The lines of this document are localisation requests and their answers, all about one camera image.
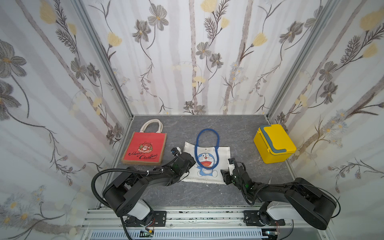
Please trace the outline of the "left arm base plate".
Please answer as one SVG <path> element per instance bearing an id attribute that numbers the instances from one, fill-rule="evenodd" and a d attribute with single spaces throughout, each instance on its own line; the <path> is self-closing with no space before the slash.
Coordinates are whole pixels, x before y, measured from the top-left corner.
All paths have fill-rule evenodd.
<path id="1" fill-rule="evenodd" d="M 151 211 L 142 220 L 134 216 L 128 216 L 124 223 L 126 227 L 164 227 L 166 225 L 166 219 L 166 211 Z"/>

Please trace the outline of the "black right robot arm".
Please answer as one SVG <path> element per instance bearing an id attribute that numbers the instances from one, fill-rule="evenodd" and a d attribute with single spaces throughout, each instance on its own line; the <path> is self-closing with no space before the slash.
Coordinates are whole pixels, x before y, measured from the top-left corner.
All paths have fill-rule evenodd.
<path id="1" fill-rule="evenodd" d="M 332 194 L 318 188 L 303 178 L 284 184 L 254 182 L 244 165 L 231 158 L 226 169 L 221 170 L 226 185 L 240 190 L 250 206 L 261 203 L 257 222 L 262 226 L 272 222 L 291 219 L 304 220 L 318 230 L 326 230 L 336 209 L 341 205 Z"/>

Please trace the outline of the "yellow cooler box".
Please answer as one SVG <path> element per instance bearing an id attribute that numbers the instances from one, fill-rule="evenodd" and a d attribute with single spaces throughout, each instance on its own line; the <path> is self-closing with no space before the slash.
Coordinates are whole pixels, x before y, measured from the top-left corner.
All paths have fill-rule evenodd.
<path id="1" fill-rule="evenodd" d="M 281 163 L 297 151 L 297 147 L 279 125 L 263 125 L 258 128 L 254 144 L 265 164 Z"/>

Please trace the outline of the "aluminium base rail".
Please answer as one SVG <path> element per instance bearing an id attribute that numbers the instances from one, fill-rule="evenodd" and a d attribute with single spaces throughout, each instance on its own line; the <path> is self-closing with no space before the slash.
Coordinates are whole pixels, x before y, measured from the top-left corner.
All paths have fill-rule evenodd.
<path id="1" fill-rule="evenodd" d="M 246 226 L 244 211 L 256 207 L 159 207 L 166 211 L 164 227 L 128 227 L 133 240 L 333 240 L 330 230 L 317 230 L 301 220 L 285 226 Z"/>

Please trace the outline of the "red Christmas jute bag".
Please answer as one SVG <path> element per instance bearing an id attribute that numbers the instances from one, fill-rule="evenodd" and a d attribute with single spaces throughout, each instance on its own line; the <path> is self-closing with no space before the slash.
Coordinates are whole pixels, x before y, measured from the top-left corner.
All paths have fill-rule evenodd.
<path id="1" fill-rule="evenodd" d="M 145 130 L 150 124 L 158 124 L 156 132 Z M 133 132 L 126 152 L 122 157 L 125 165 L 159 166 L 163 161 L 167 134 L 163 133 L 163 123 L 159 119 L 145 122 L 139 132 Z"/>

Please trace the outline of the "white Doraemon canvas bag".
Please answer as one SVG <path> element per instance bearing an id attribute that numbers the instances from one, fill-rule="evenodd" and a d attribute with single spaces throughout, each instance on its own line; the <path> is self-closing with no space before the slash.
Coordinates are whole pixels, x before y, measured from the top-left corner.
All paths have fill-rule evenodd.
<path id="1" fill-rule="evenodd" d="M 201 147 L 199 144 L 202 134 L 212 132 L 217 141 L 212 147 Z M 224 185 L 221 171 L 229 169 L 228 159 L 231 158 L 229 147 L 220 146 L 220 136 L 213 129 L 202 130 L 195 144 L 185 142 L 184 152 L 190 154 L 196 161 L 195 165 L 183 177 L 183 182 Z"/>

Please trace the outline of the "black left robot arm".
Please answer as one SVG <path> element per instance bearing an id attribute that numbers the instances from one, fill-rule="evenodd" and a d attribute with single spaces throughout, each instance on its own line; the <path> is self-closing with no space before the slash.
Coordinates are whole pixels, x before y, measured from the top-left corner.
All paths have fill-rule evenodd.
<path id="1" fill-rule="evenodd" d="M 112 209 L 120 219 L 132 217 L 141 226 L 149 226 L 154 222 L 154 210 L 141 200 L 143 193 L 149 188 L 168 187 L 181 181 L 183 175 L 196 164 L 189 153 L 177 152 L 174 159 L 152 171 L 139 171 L 134 167 L 126 169 L 107 169 L 94 175 L 91 190 L 95 198 L 104 206 Z M 96 181 L 109 173 L 120 173 L 101 195 L 96 189 Z"/>

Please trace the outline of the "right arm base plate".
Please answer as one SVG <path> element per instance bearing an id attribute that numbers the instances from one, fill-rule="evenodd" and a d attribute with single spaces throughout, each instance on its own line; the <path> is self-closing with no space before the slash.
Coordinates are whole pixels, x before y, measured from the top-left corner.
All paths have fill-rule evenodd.
<path id="1" fill-rule="evenodd" d="M 257 226 L 257 227 L 277 227 L 285 226 L 284 220 L 274 220 L 267 212 L 261 211 L 244 211 L 244 223 L 246 226 Z"/>

